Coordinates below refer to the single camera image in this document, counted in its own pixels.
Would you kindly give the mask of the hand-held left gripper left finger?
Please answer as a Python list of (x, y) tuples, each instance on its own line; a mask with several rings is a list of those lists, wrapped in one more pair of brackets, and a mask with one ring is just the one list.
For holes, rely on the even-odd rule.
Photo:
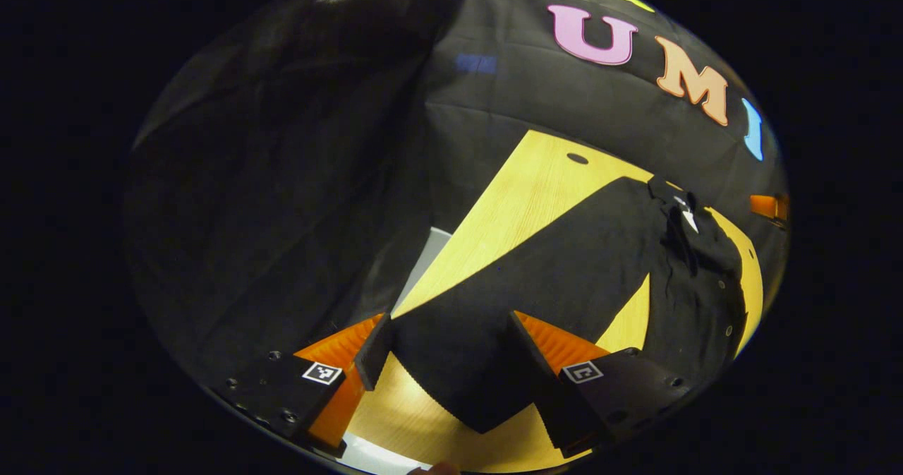
[(271, 351), (212, 391), (279, 437), (341, 457), (344, 434), (373, 391), (392, 341), (391, 317), (377, 314), (296, 353)]

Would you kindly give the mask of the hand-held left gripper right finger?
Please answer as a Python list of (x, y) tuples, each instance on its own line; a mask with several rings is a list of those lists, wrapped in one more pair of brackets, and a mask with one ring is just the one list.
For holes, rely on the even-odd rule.
[(564, 458), (636, 437), (693, 391), (690, 379), (638, 347), (610, 352), (520, 311), (510, 312), (507, 323), (517, 375)]

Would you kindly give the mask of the black button-up garment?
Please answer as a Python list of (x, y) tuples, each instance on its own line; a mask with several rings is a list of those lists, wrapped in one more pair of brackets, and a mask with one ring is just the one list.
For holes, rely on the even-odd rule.
[(597, 341), (650, 284), (642, 350), (694, 384), (733, 362), (747, 313), (741, 253), (692, 192), (609, 183), (499, 260), (394, 321), (393, 354), (443, 409), (486, 433), (532, 404), (511, 311)]

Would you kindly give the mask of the black backdrop cloth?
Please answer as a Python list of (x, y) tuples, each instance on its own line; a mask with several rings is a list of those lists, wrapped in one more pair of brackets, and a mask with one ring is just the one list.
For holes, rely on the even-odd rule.
[(758, 101), (635, 0), (274, 0), (184, 64), (130, 154), (126, 254), (203, 385), (390, 304), (528, 130), (642, 167), (724, 215), (769, 308), (787, 196)]

